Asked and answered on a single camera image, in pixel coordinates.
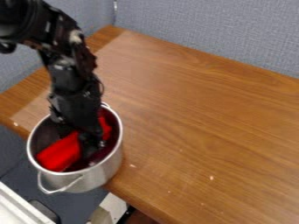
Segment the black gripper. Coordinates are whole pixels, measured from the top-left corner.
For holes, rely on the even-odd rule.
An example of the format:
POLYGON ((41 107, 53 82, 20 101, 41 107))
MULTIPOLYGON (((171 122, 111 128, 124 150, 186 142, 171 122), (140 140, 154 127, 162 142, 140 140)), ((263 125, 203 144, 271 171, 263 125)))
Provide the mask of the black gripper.
POLYGON ((75 94, 51 92, 51 120, 56 123, 59 137, 64 138, 73 130, 79 134, 79 147, 83 159, 105 147, 103 128, 99 124, 101 93, 99 90, 85 90, 75 94))

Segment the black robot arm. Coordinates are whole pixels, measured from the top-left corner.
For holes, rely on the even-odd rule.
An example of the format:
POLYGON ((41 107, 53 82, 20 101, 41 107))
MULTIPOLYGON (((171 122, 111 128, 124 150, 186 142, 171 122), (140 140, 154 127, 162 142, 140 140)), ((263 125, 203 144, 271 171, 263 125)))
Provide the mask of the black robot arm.
POLYGON ((51 76, 51 120, 61 136, 79 132, 84 158, 104 148, 99 123, 104 85, 93 74, 96 56, 75 19, 44 0, 0 0, 0 53, 19 45, 40 55, 51 76))

